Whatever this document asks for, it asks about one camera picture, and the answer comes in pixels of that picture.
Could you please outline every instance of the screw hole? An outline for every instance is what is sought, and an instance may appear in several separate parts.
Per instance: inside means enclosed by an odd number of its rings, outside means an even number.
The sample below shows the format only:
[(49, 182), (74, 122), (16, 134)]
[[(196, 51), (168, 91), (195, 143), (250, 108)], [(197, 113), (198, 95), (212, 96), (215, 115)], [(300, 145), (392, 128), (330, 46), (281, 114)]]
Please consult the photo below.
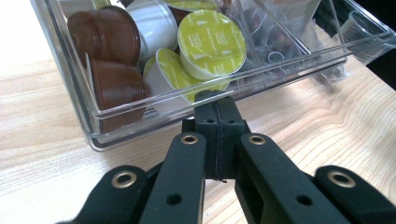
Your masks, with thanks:
[(194, 135), (186, 135), (181, 138), (181, 142), (184, 144), (192, 145), (198, 142), (198, 138)]
[(113, 176), (111, 185), (116, 189), (125, 189), (130, 187), (135, 181), (136, 174), (130, 171), (121, 171)]
[(336, 185), (343, 187), (343, 188), (354, 188), (356, 186), (355, 180), (352, 179), (349, 175), (338, 171), (330, 171), (327, 174), (327, 177)]
[(181, 196), (179, 194), (170, 194), (166, 197), (166, 203), (172, 206), (180, 204)]
[(249, 137), (248, 141), (254, 145), (263, 145), (265, 144), (265, 139), (258, 135), (252, 135)]
[(305, 206), (309, 206), (312, 204), (312, 200), (306, 195), (298, 195), (296, 197), (296, 200), (298, 203), (305, 205)]

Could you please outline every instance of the wooden table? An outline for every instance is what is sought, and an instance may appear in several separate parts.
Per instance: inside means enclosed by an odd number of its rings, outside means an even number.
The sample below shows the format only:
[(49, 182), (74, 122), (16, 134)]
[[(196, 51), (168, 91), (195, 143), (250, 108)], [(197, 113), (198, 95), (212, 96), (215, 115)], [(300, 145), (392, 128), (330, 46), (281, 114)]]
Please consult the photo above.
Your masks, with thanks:
[[(396, 203), (396, 92), (349, 61), (354, 75), (332, 88), (308, 78), (237, 105), (251, 130), (272, 137), (303, 171), (346, 167)], [(180, 132), (176, 124), (95, 152), (50, 56), (2, 65), (0, 223), (72, 219), (105, 172), (123, 164), (152, 167)], [(233, 181), (206, 181), (204, 222), (246, 222)]]

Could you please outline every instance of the brown coffee capsule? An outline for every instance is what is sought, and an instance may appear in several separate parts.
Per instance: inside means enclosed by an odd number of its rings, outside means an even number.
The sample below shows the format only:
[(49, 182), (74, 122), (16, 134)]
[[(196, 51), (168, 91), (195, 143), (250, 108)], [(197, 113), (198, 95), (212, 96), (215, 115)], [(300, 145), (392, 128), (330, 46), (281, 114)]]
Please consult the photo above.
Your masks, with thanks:
[(136, 65), (139, 60), (139, 31), (122, 8), (77, 12), (69, 18), (67, 27), (84, 67), (85, 53), (90, 58), (126, 65)]
[[(142, 76), (133, 66), (90, 59), (92, 83), (100, 110), (130, 104), (146, 98)], [(146, 108), (139, 108), (114, 117), (101, 119), (100, 132), (108, 133), (143, 118)]]

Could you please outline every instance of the transparent plastic box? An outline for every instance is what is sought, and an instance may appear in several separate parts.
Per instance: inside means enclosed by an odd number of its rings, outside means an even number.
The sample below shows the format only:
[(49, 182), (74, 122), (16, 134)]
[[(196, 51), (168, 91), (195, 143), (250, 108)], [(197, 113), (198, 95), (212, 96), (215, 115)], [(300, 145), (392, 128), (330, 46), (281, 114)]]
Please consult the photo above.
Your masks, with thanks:
[[(82, 130), (98, 151), (191, 117), (194, 107), (225, 96), (240, 100), (313, 75), (328, 83), (340, 81), (346, 77), (342, 66), (347, 63), (347, 56), (354, 55), (367, 64), (395, 48), (396, 43), (394, 31), (351, 0), (216, 0), (213, 3), (218, 5), (219, 12), (229, 17), (244, 35), (247, 58), (241, 69), (185, 89), (101, 110), (90, 71), (82, 66), (67, 28), (66, 14), (70, 11), (65, 14), (67, 7), (86, 10), (91, 6), (79, 7), (81, 2), (72, 0), (31, 2)], [(224, 85), (227, 88), (223, 93), (211, 98), (173, 106), (165, 113), (154, 109), (156, 105), (168, 106), (177, 99), (185, 100), (196, 92)], [(142, 113), (142, 118), (130, 119), (137, 112)]]

